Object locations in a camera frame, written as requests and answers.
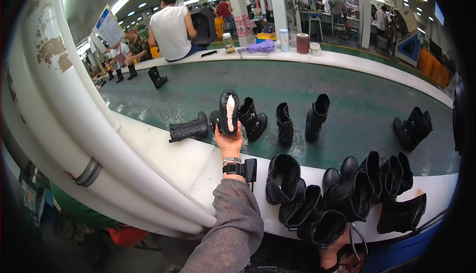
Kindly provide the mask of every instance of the person in red shirt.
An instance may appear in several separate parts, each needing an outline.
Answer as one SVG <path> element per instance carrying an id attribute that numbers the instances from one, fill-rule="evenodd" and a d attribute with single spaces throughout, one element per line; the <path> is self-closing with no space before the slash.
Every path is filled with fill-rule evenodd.
<path id="1" fill-rule="evenodd" d="M 235 34 L 237 29 L 235 26 L 235 19 L 231 16 L 231 6 L 224 1 L 218 0 L 218 5 L 217 5 L 217 14 L 219 16 L 223 17 L 223 21 L 225 23 L 230 23 L 231 24 L 231 34 Z"/>

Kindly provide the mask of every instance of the peeling paint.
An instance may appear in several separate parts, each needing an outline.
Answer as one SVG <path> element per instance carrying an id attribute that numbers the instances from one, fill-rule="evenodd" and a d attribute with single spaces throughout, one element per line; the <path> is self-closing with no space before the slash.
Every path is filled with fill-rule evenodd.
<path id="1" fill-rule="evenodd" d="M 44 5 L 41 6 L 41 9 L 40 9 L 39 14 L 38 14 L 38 21 L 40 21 L 40 23 L 41 23 L 41 21 L 43 21 L 43 16 L 45 14 L 45 10 L 49 7 L 53 7 L 53 2 L 52 1 L 47 1 L 47 2 L 45 2 Z M 42 31 L 44 31 L 43 26 L 44 26 L 44 24 L 41 24 L 41 30 Z"/>
<path id="2" fill-rule="evenodd" d="M 11 88 L 13 80 L 11 79 L 11 76 L 10 76 L 10 68 L 9 67 L 7 67 L 7 82 L 8 82 L 8 89 L 10 90 L 11 99 L 13 100 L 13 102 L 15 102 L 17 100 L 17 94 Z"/>
<path id="3" fill-rule="evenodd" d="M 62 73 L 66 72 L 66 70 L 68 68 L 73 66 L 73 64 L 69 60 L 68 53 L 65 53 L 65 54 L 61 55 L 59 57 L 58 63 L 59 63 L 59 67 L 61 68 Z"/>
<path id="4" fill-rule="evenodd" d="M 27 17 L 30 17 L 38 7 L 39 7 L 39 0 L 32 0 L 27 10 Z"/>
<path id="5" fill-rule="evenodd" d="M 51 57 L 61 54 L 64 51 L 66 51 L 66 48 L 64 47 L 61 36 L 50 39 L 41 47 L 41 50 L 38 51 L 38 63 L 41 63 L 43 59 L 46 63 L 51 64 Z"/>

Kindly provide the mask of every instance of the white pipe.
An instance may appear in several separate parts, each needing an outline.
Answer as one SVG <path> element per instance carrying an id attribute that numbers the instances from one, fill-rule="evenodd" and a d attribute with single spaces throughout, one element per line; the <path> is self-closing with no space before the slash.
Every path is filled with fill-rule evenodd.
<path id="1" fill-rule="evenodd" d="M 29 10 L 30 16 L 26 15 L 26 10 L 23 12 L 24 22 L 21 24 L 25 29 L 25 41 L 29 43 L 27 50 L 35 49 L 35 44 L 41 40 L 46 43 L 58 41 L 59 49 L 63 50 L 57 53 L 52 48 L 51 55 L 35 65 L 34 73 L 62 122 L 96 160 L 137 192 L 184 218 L 206 227 L 213 226 L 215 217 L 167 184 L 111 127 L 90 97 L 75 68 L 65 59 L 67 50 L 62 42 L 54 6 L 52 0 L 40 0 L 35 10 Z M 38 37 L 36 29 L 42 26 L 46 29 Z M 41 53 L 30 51 L 29 54 L 36 57 Z"/>
<path id="2" fill-rule="evenodd" d="M 145 231 L 171 237 L 190 238 L 192 236 L 168 226 L 159 225 L 156 222 L 143 219 L 136 214 L 129 213 L 120 206 L 117 206 L 114 200 L 109 202 L 104 200 L 98 194 L 93 193 L 91 191 L 91 187 L 85 188 L 76 185 L 75 182 L 68 177 L 68 175 L 65 175 L 63 169 L 61 169 L 59 165 L 51 159 L 51 156 L 47 155 L 44 148 L 37 141 L 36 136 L 32 134 L 32 131 L 29 130 L 26 123 L 23 122 L 24 119 L 22 119 L 22 116 L 17 109 L 18 105 L 13 103 L 7 86 L 8 84 L 6 80 L 4 80 L 1 86 L 2 118 L 9 127 L 9 130 L 15 138 L 15 141 L 18 143 L 18 145 L 20 145 L 20 148 L 25 152 L 28 158 L 48 177 L 48 179 L 56 184 L 56 186 L 60 187 L 64 192 L 82 204 L 119 222 L 129 224 Z M 146 202 L 150 202 L 150 200 L 147 200 L 143 197 L 140 198 Z M 137 206 L 142 206 L 142 202 L 136 202 L 134 209 L 137 209 Z M 151 209 L 146 210 L 146 212 L 155 213 L 155 211 L 151 211 Z"/>
<path id="3" fill-rule="evenodd" d="M 2 94 L 15 94 L 15 103 L 22 119 L 44 151 L 63 171 L 67 171 L 77 178 L 86 168 L 91 155 L 72 138 L 46 103 L 39 88 L 35 85 L 35 80 L 31 77 L 33 69 L 31 64 L 34 65 L 36 61 L 25 59 L 22 45 L 20 31 L 17 31 L 7 60 L 8 68 L 5 79 L 9 81 L 2 82 Z M 189 234 L 198 234 L 203 230 L 201 225 L 159 207 L 128 188 L 104 168 L 88 189 L 106 201 L 147 221 Z"/>
<path id="4" fill-rule="evenodd" d="M 261 5 L 261 14 L 266 15 L 266 4 L 265 0 L 259 0 L 259 4 Z"/>
<path id="5" fill-rule="evenodd" d="M 284 0 L 267 0 L 268 10 L 273 11 L 274 26 L 276 32 L 280 29 L 288 29 L 288 20 L 286 18 L 286 6 Z"/>
<path id="6" fill-rule="evenodd" d="M 73 37 L 71 36 L 71 31 L 69 30 L 68 26 L 68 21 L 66 20 L 66 15 L 64 13 L 64 6 L 63 6 L 63 0 L 54 0 L 56 6 L 55 6 L 55 12 L 56 12 L 56 17 L 58 20 L 58 26 L 59 26 L 59 31 L 61 32 L 61 36 L 63 38 L 63 42 L 65 44 L 65 48 L 69 53 L 73 53 L 76 50 L 76 46 L 73 41 Z M 130 135 L 127 133 L 127 131 L 123 128 L 121 128 L 120 122 L 116 119 L 114 114 L 111 113 L 111 110 L 108 108 L 106 103 L 104 102 L 103 98 L 99 94 L 98 90 L 94 86 L 94 84 L 91 81 L 91 78 L 89 77 L 89 74 L 84 67 L 84 64 L 80 61 L 80 58 L 78 55 L 72 55 L 70 56 L 70 60 L 73 63 L 74 68 L 78 72 L 78 76 L 80 77 L 81 81 L 83 82 L 84 86 L 86 87 L 86 90 L 88 91 L 89 95 L 91 96 L 92 100 L 94 103 L 98 106 L 98 109 L 101 111 L 101 113 L 106 117 L 108 122 L 111 124 L 111 126 L 119 133 L 119 135 L 122 137 L 122 139 L 129 145 L 129 147 L 134 150 L 134 152 L 155 172 L 157 173 L 162 179 L 164 179 L 170 186 L 175 188 L 179 193 L 181 193 L 184 196 L 187 196 L 187 193 L 185 190 L 183 190 L 178 184 L 175 183 L 168 175 L 163 173 L 163 171 L 158 167 L 154 161 L 142 150 L 142 148 L 137 145 L 137 143 L 130 137 Z M 201 204 L 199 201 L 197 201 L 195 198 L 189 196 L 188 197 L 195 205 L 198 205 L 201 207 L 203 210 L 205 210 L 209 214 L 213 214 L 213 211 L 210 210 L 209 208 L 206 208 L 203 204 Z"/>

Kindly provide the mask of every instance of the quilted black boot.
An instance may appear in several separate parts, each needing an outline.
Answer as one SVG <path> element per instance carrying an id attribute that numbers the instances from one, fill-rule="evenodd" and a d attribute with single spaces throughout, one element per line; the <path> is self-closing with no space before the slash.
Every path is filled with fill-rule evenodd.
<path id="1" fill-rule="evenodd" d="M 320 94 L 316 102 L 312 104 L 312 108 L 307 112 L 305 137 L 309 143 L 319 140 L 322 124 L 327 119 L 329 104 L 329 97 L 324 93 Z"/>
<path id="2" fill-rule="evenodd" d="M 382 182 L 382 193 L 380 198 L 388 200 L 395 198 L 400 189 L 400 182 L 403 176 L 403 169 L 400 161 L 395 155 L 385 160 L 380 167 L 380 181 Z"/>
<path id="3" fill-rule="evenodd" d="M 284 147 L 293 143 L 293 121 L 289 118 L 288 103 L 280 103 L 276 108 L 276 124 L 278 139 Z"/>
<path id="4" fill-rule="evenodd" d="M 346 174 L 340 175 L 334 168 L 324 172 L 322 191 L 326 209 L 342 212 L 348 222 L 366 222 L 374 196 L 372 183 L 364 171 L 349 174 L 349 170 L 341 169 L 341 172 Z"/>
<path id="5" fill-rule="evenodd" d="M 402 121 L 398 117 L 395 118 L 393 130 L 402 148 L 413 151 L 433 130 L 430 114 L 428 111 L 422 113 L 419 107 L 415 107 L 408 120 Z"/>
<path id="6" fill-rule="evenodd" d="M 360 170 L 367 173 L 374 187 L 374 203 L 380 202 L 382 194 L 382 181 L 380 180 L 380 157 L 377 151 L 370 151 L 368 156 L 360 164 Z"/>
<path id="7" fill-rule="evenodd" d="M 290 231 L 297 230 L 322 199 L 321 188 L 317 185 L 306 187 L 304 179 L 297 184 L 295 198 L 289 203 L 281 204 L 279 208 L 279 221 Z"/>
<path id="8" fill-rule="evenodd" d="M 289 203 L 296 197 L 300 179 L 299 163 L 286 153 L 276 155 L 268 166 L 266 201 L 271 205 Z"/>
<path id="9" fill-rule="evenodd" d="M 156 66 L 149 69 L 149 77 L 156 89 L 162 87 L 167 82 L 167 76 L 161 77 Z"/>
<path id="10" fill-rule="evenodd" d="M 207 116 L 199 112 L 198 117 L 187 123 L 169 124 L 170 137 L 169 143 L 178 142 L 186 138 L 204 139 L 208 135 Z"/>
<path id="11" fill-rule="evenodd" d="M 111 70 L 108 70 L 108 74 L 109 74 L 109 80 L 108 81 L 114 79 L 114 74 L 112 73 Z"/>
<path id="12" fill-rule="evenodd" d="M 402 179 L 400 180 L 400 188 L 398 189 L 398 193 L 396 195 L 401 195 L 402 193 L 406 192 L 407 190 L 413 187 L 413 172 L 410 169 L 410 163 L 408 162 L 408 157 L 405 153 L 400 152 L 396 156 L 398 161 L 402 165 Z"/>
<path id="13" fill-rule="evenodd" d="M 130 71 L 130 76 L 129 78 L 127 78 L 128 81 L 134 79 L 135 77 L 137 77 L 137 71 L 136 71 L 136 66 L 131 64 L 131 65 L 128 65 L 127 68 L 129 69 Z"/>
<path id="14" fill-rule="evenodd" d="M 245 103 L 238 110 L 238 119 L 245 127 L 249 141 L 256 141 L 268 125 L 268 117 L 264 113 L 256 114 L 255 102 L 251 97 L 245 98 Z"/>
<path id="15" fill-rule="evenodd" d="M 313 210 L 306 221 L 297 228 L 297 236 L 311 242 L 319 249 L 327 249 L 346 231 L 347 220 L 336 210 Z"/>
<path id="16" fill-rule="evenodd" d="M 116 81 L 116 83 L 119 83 L 124 79 L 124 77 L 122 76 L 122 70 L 120 68 L 116 69 L 116 74 L 118 75 L 118 80 Z"/>
<path id="17" fill-rule="evenodd" d="M 378 220 L 377 232 L 405 233 L 414 231 L 426 209 L 426 193 L 406 202 L 386 201 Z"/>

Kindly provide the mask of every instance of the industrial machine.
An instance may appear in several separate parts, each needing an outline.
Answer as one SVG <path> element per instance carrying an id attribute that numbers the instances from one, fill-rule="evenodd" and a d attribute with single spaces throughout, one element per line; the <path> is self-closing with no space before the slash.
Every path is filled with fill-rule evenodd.
<path id="1" fill-rule="evenodd" d="M 392 19 L 400 35 L 396 39 L 394 56 L 416 67 L 420 49 L 423 47 L 424 35 L 417 29 L 417 20 L 411 9 L 400 7 L 395 8 L 394 11 Z"/>
<path id="2" fill-rule="evenodd" d="M 192 17 L 193 27 L 197 31 L 197 37 L 194 43 L 208 47 L 211 43 L 217 40 L 218 35 L 215 31 L 215 15 L 207 7 L 201 7 L 190 11 Z"/>

